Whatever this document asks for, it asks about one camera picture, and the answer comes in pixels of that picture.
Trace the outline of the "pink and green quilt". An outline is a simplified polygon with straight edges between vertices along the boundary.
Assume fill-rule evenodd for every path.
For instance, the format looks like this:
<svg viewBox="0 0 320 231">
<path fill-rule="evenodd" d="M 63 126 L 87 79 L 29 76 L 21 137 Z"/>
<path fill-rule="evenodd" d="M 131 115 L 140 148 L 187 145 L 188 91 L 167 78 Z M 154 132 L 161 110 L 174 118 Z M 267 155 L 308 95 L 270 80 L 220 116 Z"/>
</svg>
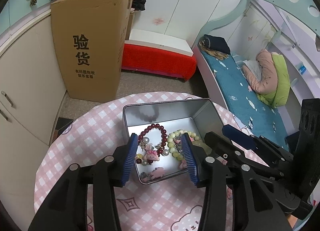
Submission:
<svg viewBox="0 0 320 231">
<path fill-rule="evenodd" d="M 250 88 L 256 93 L 258 99 L 271 108 L 282 107 L 287 103 L 290 92 L 290 77 L 283 55 L 261 50 L 256 58 L 261 66 L 262 76 L 256 78 L 246 67 L 242 71 Z"/>
</svg>

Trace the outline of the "small cardboard box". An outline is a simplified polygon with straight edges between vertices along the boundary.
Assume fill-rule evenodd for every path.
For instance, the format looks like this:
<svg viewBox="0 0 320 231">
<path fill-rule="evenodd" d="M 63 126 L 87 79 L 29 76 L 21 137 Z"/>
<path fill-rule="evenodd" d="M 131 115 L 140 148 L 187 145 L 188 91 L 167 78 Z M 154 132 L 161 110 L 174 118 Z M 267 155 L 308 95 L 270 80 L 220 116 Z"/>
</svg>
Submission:
<svg viewBox="0 0 320 231">
<path fill-rule="evenodd" d="M 134 18 L 135 18 L 135 13 L 134 12 L 130 13 L 129 20 L 128 20 L 128 25 L 127 25 L 127 30 L 126 30 L 125 40 L 129 40 L 129 38 L 130 38 L 130 34 L 131 34 Z"/>
</svg>

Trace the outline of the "white pillow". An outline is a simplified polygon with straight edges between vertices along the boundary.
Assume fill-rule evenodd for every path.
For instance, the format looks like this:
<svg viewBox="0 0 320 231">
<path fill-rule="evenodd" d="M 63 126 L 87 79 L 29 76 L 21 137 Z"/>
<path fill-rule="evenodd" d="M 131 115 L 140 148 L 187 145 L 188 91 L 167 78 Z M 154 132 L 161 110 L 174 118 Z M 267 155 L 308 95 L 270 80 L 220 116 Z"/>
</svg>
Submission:
<svg viewBox="0 0 320 231">
<path fill-rule="evenodd" d="M 261 78 L 262 71 L 261 66 L 256 60 L 244 60 L 246 67 L 255 75 L 256 78 Z"/>
</svg>

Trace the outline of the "teal bunk bed frame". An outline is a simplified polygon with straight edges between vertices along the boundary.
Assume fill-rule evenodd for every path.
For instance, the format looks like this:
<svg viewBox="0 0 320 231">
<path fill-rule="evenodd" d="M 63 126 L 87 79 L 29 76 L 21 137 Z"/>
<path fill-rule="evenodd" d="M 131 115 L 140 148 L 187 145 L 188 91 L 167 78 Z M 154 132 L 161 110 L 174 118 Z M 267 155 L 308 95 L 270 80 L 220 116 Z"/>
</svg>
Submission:
<svg viewBox="0 0 320 231">
<path fill-rule="evenodd" d="M 304 29 L 300 28 L 291 20 L 287 19 L 284 13 L 295 17 L 314 34 L 318 34 L 319 18 L 311 13 L 304 14 L 303 8 L 310 9 L 315 6 L 313 0 L 240 0 L 239 4 L 227 15 L 216 20 L 207 22 L 197 35 L 197 43 L 203 35 L 213 30 L 225 27 L 244 14 L 249 4 L 253 4 L 268 21 L 277 28 L 277 32 L 270 41 L 293 66 L 297 66 L 300 59 L 293 53 L 298 48 L 307 58 L 308 64 L 319 68 L 319 52 L 316 47 L 316 39 L 310 37 Z"/>
</svg>

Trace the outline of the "black clothes heap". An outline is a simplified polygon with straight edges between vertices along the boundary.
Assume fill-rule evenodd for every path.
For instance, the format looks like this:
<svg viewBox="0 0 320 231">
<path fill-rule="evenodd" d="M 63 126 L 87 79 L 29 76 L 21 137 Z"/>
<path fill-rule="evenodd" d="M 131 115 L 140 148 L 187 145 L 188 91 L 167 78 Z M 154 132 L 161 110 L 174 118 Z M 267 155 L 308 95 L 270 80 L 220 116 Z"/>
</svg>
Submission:
<svg viewBox="0 0 320 231">
<path fill-rule="evenodd" d="M 135 11 L 144 11 L 145 10 L 146 0 L 132 0 L 131 8 Z"/>
</svg>

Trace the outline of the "silver metal tin box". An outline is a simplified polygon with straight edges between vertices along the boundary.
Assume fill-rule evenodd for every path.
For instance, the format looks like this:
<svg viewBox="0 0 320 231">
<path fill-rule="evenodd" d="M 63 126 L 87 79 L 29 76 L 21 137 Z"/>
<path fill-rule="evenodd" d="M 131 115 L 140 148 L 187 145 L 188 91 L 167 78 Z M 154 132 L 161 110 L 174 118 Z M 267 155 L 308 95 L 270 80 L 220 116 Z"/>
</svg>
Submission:
<svg viewBox="0 0 320 231">
<path fill-rule="evenodd" d="M 178 101 L 131 104 L 123 108 L 124 139 L 131 134 L 138 136 L 136 151 L 136 176 L 144 185 L 152 184 L 185 173 L 181 136 L 188 134 L 191 142 L 209 152 L 204 142 L 208 132 L 222 134 L 227 121 L 223 109 L 208 99 L 187 98 Z M 159 161 L 144 159 L 147 150 L 156 150 Z M 142 182 L 141 172 L 163 167 L 169 176 Z"/>
</svg>

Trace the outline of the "red bench with white top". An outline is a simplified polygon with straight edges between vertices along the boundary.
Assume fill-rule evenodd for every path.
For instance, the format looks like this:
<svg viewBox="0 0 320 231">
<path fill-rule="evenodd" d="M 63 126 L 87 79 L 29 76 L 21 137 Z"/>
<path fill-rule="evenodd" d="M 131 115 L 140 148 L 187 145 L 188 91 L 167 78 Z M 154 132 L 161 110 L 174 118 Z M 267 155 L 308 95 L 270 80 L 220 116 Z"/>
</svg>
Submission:
<svg viewBox="0 0 320 231">
<path fill-rule="evenodd" d="M 122 69 L 189 80 L 197 61 L 186 40 L 132 29 L 125 41 Z"/>
</svg>

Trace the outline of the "folded dark clothes pile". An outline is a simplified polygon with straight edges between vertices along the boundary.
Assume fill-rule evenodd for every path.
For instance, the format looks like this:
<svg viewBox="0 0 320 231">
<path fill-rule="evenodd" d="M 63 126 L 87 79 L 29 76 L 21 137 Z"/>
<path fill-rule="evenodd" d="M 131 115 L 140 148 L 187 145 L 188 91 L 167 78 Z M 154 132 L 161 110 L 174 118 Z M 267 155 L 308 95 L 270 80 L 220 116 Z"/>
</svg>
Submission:
<svg viewBox="0 0 320 231">
<path fill-rule="evenodd" d="M 231 54 L 230 48 L 223 37 L 205 34 L 200 38 L 198 46 L 202 51 L 219 60 L 223 60 Z"/>
</svg>

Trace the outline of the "beige lower cabinet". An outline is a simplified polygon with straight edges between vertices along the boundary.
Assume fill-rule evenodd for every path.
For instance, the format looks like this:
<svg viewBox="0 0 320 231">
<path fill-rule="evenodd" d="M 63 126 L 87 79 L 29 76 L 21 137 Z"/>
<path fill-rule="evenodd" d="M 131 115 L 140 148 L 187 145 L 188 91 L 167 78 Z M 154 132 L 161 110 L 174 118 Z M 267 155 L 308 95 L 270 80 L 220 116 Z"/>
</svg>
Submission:
<svg viewBox="0 0 320 231">
<path fill-rule="evenodd" d="M 65 92 L 45 11 L 1 46 L 1 202 L 22 230 Z"/>
</svg>

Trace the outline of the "large cardboard box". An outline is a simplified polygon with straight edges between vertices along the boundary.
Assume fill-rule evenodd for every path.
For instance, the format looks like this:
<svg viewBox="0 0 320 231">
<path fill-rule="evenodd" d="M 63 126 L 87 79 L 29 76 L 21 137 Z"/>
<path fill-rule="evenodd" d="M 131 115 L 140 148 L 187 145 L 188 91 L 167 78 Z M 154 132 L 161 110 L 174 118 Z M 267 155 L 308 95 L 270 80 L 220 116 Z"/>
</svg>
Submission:
<svg viewBox="0 0 320 231">
<path fill-rule="evenodd" d="M 56 58 L 71 98 L 115 99 L 131 5 L 132 0 L 51 3 Z"/>
</svg>

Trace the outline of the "teal patterned bed mattress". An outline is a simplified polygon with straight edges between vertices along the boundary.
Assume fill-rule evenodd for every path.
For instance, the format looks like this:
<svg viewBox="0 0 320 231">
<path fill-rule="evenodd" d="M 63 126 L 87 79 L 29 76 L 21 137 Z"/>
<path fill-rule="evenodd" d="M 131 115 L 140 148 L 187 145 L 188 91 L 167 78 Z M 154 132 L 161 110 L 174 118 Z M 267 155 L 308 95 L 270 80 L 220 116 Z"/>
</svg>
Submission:
<svg viewBox="0 0 320 231">
<path fill-rule="evenodd" d="M 197 65 L 213 102 L 229 110 L 251 134 L 289 150 L 279 111 L 258 99 L 231 55 L 220 61 L 201 51 Z"/>
</svg>

